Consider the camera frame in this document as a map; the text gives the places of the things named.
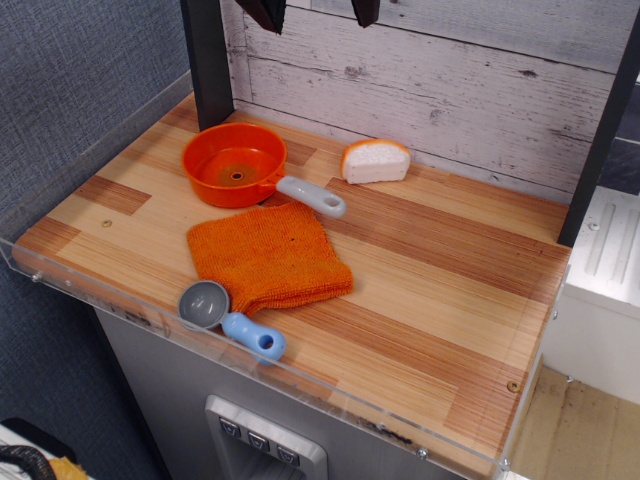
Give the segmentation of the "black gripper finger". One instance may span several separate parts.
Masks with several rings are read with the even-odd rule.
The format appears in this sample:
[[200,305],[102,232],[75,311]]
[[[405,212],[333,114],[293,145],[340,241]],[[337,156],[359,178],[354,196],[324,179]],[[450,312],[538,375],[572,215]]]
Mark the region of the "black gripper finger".
[[236,3],[264,30],[282,33],[285,0],[236,0]]
[[352,0],[351,4],[358,24],[369,27],[379,19],[380,0]]

